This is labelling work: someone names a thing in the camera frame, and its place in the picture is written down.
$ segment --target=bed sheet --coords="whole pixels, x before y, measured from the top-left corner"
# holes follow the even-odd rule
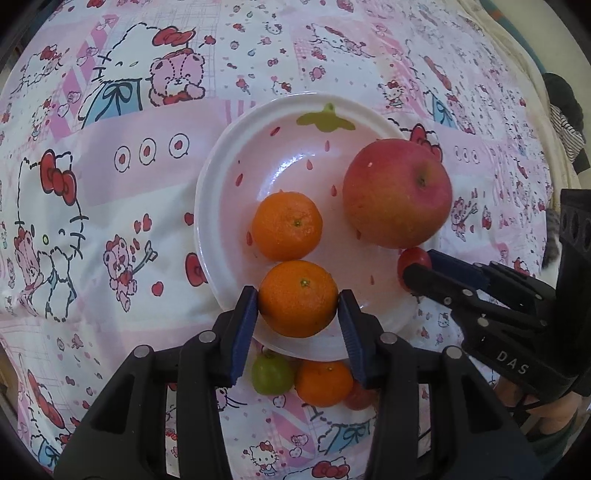
[[[66,0],[0,97],[0,342],[20,381],[18,434],[48,470],[133,347],[211,327],[219,307],[192,227],[199,170],[232,121],[310,90],[440,146],[454,200],[439,250],[539,274],[552,195],[543,149],[514,74],[459,4]],[[462,339],[449,310],[424,299],[401,333],[439,351]],[[425,432],[426,386],[420,396]],[[262,397],[248,375],[217,401],[235,479],[365,469],[373,408]]]

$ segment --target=teddy bear print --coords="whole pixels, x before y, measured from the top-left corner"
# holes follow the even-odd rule
[[[121,302],[123,309],[128,312],[131,306],[129,297],[137,292],[138,283],[133,278],[127,243],[119,235],[107,242],[103,261],[111,278],[109,286],[116,292],[117,301]]]
[[[154,106],[171,105],[205,97],[201,87],[205,59],[190,48],[183,48],[156,59],[150,67],[150,101]]]

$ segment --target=mandarin orange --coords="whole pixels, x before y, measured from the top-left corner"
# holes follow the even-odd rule
[[[306,403],[327,408],[342,402],[353,390],[353,376],[341,361],[303,360],[295,375],[295,391]]]
[[[328,326],[339,291],[330,274],[305,260],[274,266],[259,288],[262,317],[280,335],[306,338]]]
[[[299,260],[320,242],[322,216],[314,202],[302,193],[273,193],[258,206],[251,234],[269,260]]]

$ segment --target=person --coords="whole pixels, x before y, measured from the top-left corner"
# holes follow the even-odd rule
[[[523,396],[520,387],[503,377],[499,379],[495,393],[507,407],[515,407]],[[537,401],[528,395],[524,405]],[[550,470],[562,458],[566,444],[576,430],[577,411],[582,402],[583,397],[571,391],[556,401],[527,410],[538,421],[525,436],[546,470]]]

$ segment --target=green leaf design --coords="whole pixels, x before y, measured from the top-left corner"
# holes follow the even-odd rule
[[[304,113],[295,121],[298,125],[315,125],[318,130],[327,134],[338,128],[355,130],[355,124],[336,115],[335,106],[327,103],[321,112]]]

